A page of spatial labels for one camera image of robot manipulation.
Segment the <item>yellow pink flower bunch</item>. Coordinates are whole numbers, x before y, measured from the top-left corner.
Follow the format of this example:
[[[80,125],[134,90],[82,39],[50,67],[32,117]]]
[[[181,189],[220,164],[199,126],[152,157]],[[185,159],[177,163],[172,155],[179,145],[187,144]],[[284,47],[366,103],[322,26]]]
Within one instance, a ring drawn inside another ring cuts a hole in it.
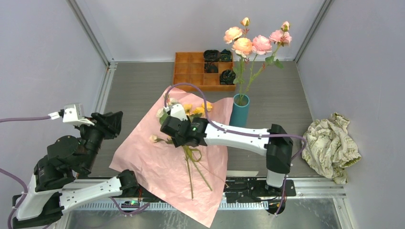
[[[203,111],[203,107],[196,107],[195,109],[192,110],[192,105],[191,104],[186,104],[184,106],[184,110],[186,112],[186,115],[190,118],[192,121],[194,118],[198,117],[203,117],[205,116],[205,111]],[[201,170],[197,166],[197,164],[200,164],[200,161],[202,159],[202,152],[197,149],[197,148],[192,148],[190,146],[183,146],[183,151],[184,151],[184,159],[186,162],[186,167],[187,167],[187,175],[189,179],[189,184],[190,184],[190,189],[191,189],[191,197],[193,199],[193,181],[192,181],[192,169],[191,165],[194,166],[194,168],[197,170],[199,173],[200,177],[203,179],[205,182],[206,186],[209,188],[210,191],[213,191],[211,185],[205,178],[205,176],[202,174]]]

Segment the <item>pink wrapping paper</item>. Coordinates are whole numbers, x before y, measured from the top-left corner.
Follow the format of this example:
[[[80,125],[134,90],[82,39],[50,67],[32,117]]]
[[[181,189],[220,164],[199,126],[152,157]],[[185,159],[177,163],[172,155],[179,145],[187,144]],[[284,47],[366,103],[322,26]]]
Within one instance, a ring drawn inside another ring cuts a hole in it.
[[[181,147],[153,143],[152,135],[164,138],[157,113],[159,98],[115,151],[110,168],[134,171],[138,183],[200,224],[210,227],[222,201],[227,172],[225,146],[200,146],[196,164],[185,160]]]

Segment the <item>peach rose stem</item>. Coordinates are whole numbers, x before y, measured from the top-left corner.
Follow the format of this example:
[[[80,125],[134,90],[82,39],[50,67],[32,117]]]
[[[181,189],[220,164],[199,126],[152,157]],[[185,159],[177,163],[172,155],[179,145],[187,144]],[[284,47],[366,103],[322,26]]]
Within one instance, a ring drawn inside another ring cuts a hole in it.
[[[234,72],[236,73],[236,83],[239,84],[239,97],[236,99],[238,105],[243,105],[242,84],[244,83],[243,73],[245,71],[245,62],[248,60],[248,55],[252,53],[252,42],[246,37],[249,31],[250,19],[243,18],[240,21],[243,28],[237,26],[227,29],[224,33],[223,40],[226,44],[232,43],[232,50],[239,57],[239,61]]]

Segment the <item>pink rose stem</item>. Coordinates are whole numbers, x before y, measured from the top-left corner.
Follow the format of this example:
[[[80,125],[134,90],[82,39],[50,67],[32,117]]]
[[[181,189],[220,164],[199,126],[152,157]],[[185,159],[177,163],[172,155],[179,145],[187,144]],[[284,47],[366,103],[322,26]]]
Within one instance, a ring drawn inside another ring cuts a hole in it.
[[[278,30],[275,30],[272,32],[268,37],[258,35],[255,38],[253,38],[252,41],[252,51],[255,54],[251,70],[250,70],[250,76],[248,80],[248,84],[246,86],[246,89],[242,93],[242,95],[239,96],[239,105],[242,105],[243,99],[246,97],[247,92],[250,89],[251,84],[253,81],[268,67],[268,66],[276,66],[279,69],[283,69],[284,66],[281,63],[279,59],[276,58],[277,52],[281,47],[289,46],[292,37],[289,33],[290,30],[290,23],[288,21],[285,21],[282,23],[280,28]],[[265,58],[265,62],[262,64],[260,69],[256,72],[253,73],[253,66],[256,61],[256,57],[259,55],[267,55],[269,54],[270,56]]]

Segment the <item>cream ribbon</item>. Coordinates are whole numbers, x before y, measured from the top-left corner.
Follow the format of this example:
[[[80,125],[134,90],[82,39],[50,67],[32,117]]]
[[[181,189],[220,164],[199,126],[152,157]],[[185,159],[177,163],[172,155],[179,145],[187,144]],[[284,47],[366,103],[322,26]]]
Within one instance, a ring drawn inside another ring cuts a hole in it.
[[[227,170],[227,177],[255,177],[258,171],[241,171],[241,170]]]

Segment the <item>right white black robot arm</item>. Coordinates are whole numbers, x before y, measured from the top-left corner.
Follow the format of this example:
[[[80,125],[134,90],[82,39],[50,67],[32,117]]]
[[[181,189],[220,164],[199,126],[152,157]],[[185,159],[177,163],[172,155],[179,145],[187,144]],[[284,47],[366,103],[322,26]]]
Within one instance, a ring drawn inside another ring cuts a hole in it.
[[[277,196],[284,189],[285,176],[291,169],[293,140],[280,125],[273,124],[270,129],[248,129],[200,117],[181,120],[168,116],[160,131],[170,136],[176,147],[228,146],[264,156],[266,192]]]

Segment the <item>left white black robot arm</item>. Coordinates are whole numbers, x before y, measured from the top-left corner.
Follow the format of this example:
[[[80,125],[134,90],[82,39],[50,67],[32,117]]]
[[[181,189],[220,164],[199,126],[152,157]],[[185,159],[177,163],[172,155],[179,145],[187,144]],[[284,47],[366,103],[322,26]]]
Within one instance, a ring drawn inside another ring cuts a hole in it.
[[[47,154],[34,167],[29,185],[13,197],[15,217],[13,229],[47,226],[65,213],[100,198],[133,197],[139,183],[128,169],[107,181],[76,191],[65,191],[64,186],[75,181],[76,175],[91,173],[102,142],[116,138],[121,132],[123,113],[92,113],[90,117],[63,109],[49,114],[79,130],[80,137],[65,135],[47,147]]]

